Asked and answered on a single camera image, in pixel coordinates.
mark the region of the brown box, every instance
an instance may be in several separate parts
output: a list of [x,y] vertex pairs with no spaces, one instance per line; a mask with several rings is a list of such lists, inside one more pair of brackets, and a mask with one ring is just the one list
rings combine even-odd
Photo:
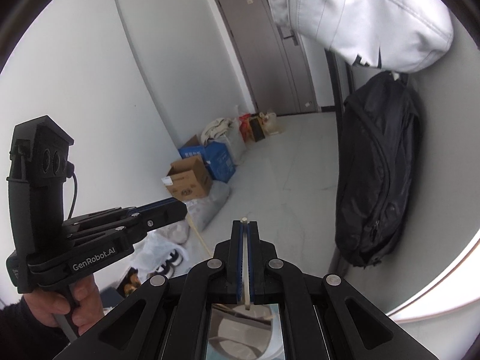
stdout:
[[199,155],[173,162],[162,181],[170,194],[182,202],[204,198],[212,187],[212,178]]

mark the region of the gray door frame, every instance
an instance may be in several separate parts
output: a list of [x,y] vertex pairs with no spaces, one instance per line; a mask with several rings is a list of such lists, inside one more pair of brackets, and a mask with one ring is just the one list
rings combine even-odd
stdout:
[[[227,21],[227,18],[225,16],[225,13],[223,12],[223,9],[222,9],[222,5],[220,4],[220,0],[215,0],[215,3],[217,4],[217,8],[220,12],[220,15],[222,16],[222,19],[223,19],[223,23],[225,24],[226,26],[226,30],[227,32],[229,33],[229,37],[230,37],[230,40],[232,42],[232,45],[233,45],[233,48],[235,50],[235,54],[237,55],[237,59],[238,59],[238,62],[240,64],[240,67],[241,67],[241,70],[242,70],[242,73],[243,73],[243,77],[245,79],[245,82],[247,84],[247,87],[248,87],[248,90],[250,92],[250,96],[251,96],[251,99],[253,100],[253,103],[255,105],[255,109],[256,111],[258,112],[258,104],[257,104],[257,101],[255,99],[255,95],[254,95],[254,92],[251,88],[251,85],[250,85],[250,81],[248,79],[248,75],[247,75],[247,72],[246,72],[246,69],[245,69],[245,66],[243,64],[243,61],[242,61],[242,56],[240,54],[240,51],[238,50],[238,47],[237,47],[237,43],[235,41],[235,38],[233,37],[233,32],[230,28],[230,25],[229,25],[229,22]],[[320,112],[320,107],[318,106],[318,102],[317,102],[317,98],[316,98],[316,94],[315,94],[315,89],[314,89],[314,82],[313,82],[313,79],[311,78],[311,72],[310,72],[310,65],[308,63],[308,59],[307,59],[307,55],[305,53],[305,48],[303,46],[303,41],[302,41],[302,37],[300,36],[300,34],[298,34],[297,32],[295,32],[295,36],[297,38],[297,41],[298,41],[298,45],[300,46],[300,49],[301,49],[301,52],[302,52],[302,55],[303,55],[303,59],[305,61],[305,66],[306,66],[306,69],[307,69],[307,75],[308,75],[308,79],[309,79],[309,83],[310,83],[310,88],[311,88],[311,92],[313,94],[313,98],[315,99],[314,101],[314,107],[315,107],[315,111],[316,112]]]

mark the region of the black sleeve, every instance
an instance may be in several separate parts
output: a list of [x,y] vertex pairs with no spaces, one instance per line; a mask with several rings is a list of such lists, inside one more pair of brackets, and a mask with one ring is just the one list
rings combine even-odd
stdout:
[[37,321],[23,298],[0,310],[0,358],[51,360],[67,345],[63,332]]

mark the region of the blue box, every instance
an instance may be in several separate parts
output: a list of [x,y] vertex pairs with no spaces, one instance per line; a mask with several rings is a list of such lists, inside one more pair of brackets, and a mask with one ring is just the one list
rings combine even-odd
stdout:
[[213,180],[226,183],[235,173],[235,165],[224,143],[211,142],[203,146],[198,142],[198,138],[193,136],[178,152],[182,158],[201,155]]

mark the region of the cardboard box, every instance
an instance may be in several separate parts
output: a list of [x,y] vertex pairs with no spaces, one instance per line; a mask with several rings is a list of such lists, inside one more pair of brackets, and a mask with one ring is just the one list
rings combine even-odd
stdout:
[[162,181],[170,194],[182,202],[204,198],[212,187],[212,178],[199,155],[173,162]]
[[178,152],[182,158],[200,155],[213,180],[227,183],[235,173],[235,165],[224,143],[211,142],[203,146],[198,142],[198,138],[193,136]]

